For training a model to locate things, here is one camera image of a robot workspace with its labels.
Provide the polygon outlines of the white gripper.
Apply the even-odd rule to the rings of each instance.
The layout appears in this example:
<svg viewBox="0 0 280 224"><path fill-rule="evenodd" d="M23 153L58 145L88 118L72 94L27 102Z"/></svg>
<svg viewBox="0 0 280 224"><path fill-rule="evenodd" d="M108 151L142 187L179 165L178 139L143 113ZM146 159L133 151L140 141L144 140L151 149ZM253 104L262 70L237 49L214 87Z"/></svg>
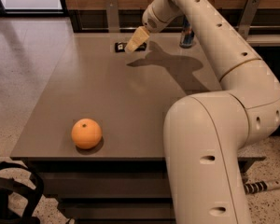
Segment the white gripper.
<svg viewBox="0 0 280 224"><path fill-rule="evenodd" d="M170 24L172 20L172 18L168 18L167 20L158 18L153 10L153 6L149 5L142 16L142 23L144 26L139 26L134 31L133 36L125 47L125 51L127 53L136 51L143 43L145 43L149 39L150 33L161 32Z"/></svg>

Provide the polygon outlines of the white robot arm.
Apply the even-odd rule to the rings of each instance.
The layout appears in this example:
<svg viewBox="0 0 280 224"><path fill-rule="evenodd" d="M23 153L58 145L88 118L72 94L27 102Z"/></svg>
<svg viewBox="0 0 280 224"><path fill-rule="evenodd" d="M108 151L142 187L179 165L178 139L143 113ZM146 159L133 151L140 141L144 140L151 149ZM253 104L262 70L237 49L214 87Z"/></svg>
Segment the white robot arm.
<svg viewBox="0 0 280 224"><path fill-rule="evenodd" d="M239 171L241 147L280 126L280 83L208 0L154 0L126 48L187 17L220 83L168 110L164 154L176 224L252 224Z"/></svg>

